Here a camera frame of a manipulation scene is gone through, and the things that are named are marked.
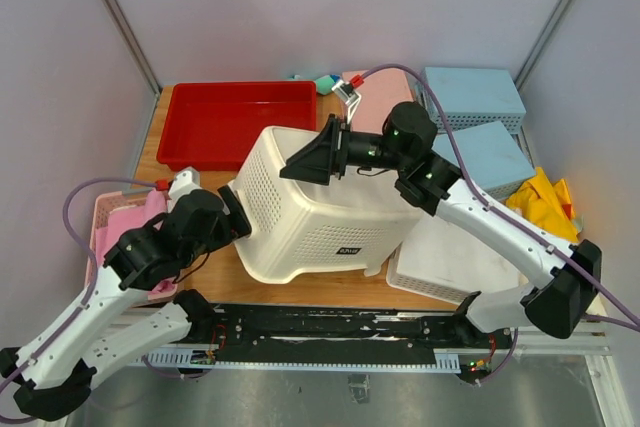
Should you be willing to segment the large cream basket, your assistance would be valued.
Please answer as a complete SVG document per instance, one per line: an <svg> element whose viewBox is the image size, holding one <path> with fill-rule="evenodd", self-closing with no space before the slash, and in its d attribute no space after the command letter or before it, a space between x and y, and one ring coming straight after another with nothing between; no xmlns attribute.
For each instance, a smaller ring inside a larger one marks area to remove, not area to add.
<svg viewBox="0 0 640 427"><path fill-rule="evenodd" d="M262 283L353 270L375 276L423 216L401 198L392 172L367 177L349 168L327 186L280 177L286 159L314 136L265 128L231 183L252 229L235 248Z"/></svg>

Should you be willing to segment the pink perforated basket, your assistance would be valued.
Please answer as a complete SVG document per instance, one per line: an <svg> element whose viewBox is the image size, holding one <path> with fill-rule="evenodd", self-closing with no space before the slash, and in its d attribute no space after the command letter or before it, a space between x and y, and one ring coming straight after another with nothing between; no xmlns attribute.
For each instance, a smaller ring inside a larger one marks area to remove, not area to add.
<svg viewBox="0 0 640 427"><path fill-rule="evenodd" d="M356 88L362 96L351 122L353 131L381 134L382 127L393 107L413 101L406 74L398 69L374 73Z"/></svg>

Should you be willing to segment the red tray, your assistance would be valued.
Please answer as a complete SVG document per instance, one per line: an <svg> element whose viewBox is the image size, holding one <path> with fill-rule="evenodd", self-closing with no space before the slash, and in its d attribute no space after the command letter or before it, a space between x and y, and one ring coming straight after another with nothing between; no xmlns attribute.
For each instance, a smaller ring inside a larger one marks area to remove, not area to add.
<svg viewBox="0 0 640 427"><path fill-rule="evenodd" d="M237 171L269 126L313 131L315 83L180 83L172 90L156 159L173 171Z"/></svg>

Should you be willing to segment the small cream basket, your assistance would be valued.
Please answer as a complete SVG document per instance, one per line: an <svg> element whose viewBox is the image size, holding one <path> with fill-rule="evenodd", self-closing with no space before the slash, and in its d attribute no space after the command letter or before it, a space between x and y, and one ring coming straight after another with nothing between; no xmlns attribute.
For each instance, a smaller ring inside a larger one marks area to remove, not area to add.
<svg viewBox="0 0 640 427"><path fill-rule="evenodd" d="M389 260L389 286L453 304L524 285L505 258L461 228L424 215Z"/></svg>

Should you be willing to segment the blue perforated basket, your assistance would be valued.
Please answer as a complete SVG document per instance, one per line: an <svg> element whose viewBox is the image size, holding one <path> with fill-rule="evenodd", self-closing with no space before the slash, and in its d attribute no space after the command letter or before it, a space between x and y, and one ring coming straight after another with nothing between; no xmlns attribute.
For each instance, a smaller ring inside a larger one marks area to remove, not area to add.
<svg viewBox="0 0 640 427"><path fill-rule="evenodd" d="M492 122L511 134L520 131L526 109L507 70L426 67L423 77L453 131Z"/></svg>
<svg viewBox="0 0 640 427"><path fill-rule="evenodd" d="M454 132L472 180L497 200L511 196L535 169L504 125L491 122Z"/></svg>

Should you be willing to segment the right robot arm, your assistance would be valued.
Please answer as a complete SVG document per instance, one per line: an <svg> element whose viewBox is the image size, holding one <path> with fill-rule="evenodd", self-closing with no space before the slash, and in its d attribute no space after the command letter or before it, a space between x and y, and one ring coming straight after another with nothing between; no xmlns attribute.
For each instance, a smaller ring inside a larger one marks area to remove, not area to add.
<svg viewBox="0 0 640 427"><path fill-rule="evenodd" d="M467 296L452 324L460 344L474 347L498 329L527 326L569 338L598 293L601 249L588 240L557 238L495 201L463 176L460 163L433 150L436 135L426 110L413 101L393 107L380 134L354 132L331 115L313 140L286 159L279 175L328 185L347 167L396 172L394 186L408 204L473 235L528 281Z"/></svg>

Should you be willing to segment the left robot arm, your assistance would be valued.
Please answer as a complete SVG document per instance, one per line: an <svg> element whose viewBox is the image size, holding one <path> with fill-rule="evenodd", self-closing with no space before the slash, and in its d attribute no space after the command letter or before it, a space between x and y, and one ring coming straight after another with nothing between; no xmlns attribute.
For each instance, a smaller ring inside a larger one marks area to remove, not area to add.
<svg viewBox="0 0 640 427"><path fill-rule="evenodd" d="M1 385L15 383L22 423L59 420L78 409L111 375L165 344L209 339L215 314L195 289L112 335L123 312L147 299L204 254L249 235L251 226L231 188L196 188L173 209L126 231L106 253L94 280L29 344L1 351Z"/></svg>

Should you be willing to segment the green blue soft toy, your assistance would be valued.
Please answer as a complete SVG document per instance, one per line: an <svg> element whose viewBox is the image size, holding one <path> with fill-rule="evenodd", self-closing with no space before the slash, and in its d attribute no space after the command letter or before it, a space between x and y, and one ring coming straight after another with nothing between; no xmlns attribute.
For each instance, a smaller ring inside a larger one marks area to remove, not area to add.
<svg viewBox="0 0 640 427"><path fill-rule="evenodd" d="M336 74L327 74L315 79L310 79L299 74L288 77L289 81L312 81L315 84L316 93L321 96L327 96L332 93L334 85L341 79Z"/></svg>

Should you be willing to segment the printed white yellow cloth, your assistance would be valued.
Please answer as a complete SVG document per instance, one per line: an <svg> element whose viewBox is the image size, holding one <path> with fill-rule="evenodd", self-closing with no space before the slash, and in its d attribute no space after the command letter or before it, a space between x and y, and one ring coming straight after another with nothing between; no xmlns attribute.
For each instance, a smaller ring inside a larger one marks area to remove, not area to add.
<svg viewBox="0 0 640 427"><path fill-rule="evenodd" d="M564 178L551 182L542 167L506 200L506 206L541 229L577 243L580 229L570 189Z"/></svg>

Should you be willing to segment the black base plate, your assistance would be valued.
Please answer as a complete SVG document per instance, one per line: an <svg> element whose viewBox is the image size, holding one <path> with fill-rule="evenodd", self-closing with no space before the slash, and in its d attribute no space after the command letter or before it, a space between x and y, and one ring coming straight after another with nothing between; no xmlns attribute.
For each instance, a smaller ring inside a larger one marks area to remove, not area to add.
<svg viewBox="0 0 640 427"><path fill-rule="evenodd" d="M482 333L460 314L436 311L221 304L190 363L266 366L427 366L438 349L491 354L511 333Z"/></svg>

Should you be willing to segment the aluminium frame rail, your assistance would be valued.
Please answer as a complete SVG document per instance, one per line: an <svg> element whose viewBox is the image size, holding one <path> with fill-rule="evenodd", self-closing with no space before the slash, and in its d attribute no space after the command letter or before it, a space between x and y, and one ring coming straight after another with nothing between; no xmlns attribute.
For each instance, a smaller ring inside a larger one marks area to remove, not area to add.
<svg viewBox="0 0 640 427"><path fill-rule="evenodd" d="M603 323L582 322L567 339L551 337L537 328L519 329L516 352L519 355L609 355L609 339Z"/></svg>

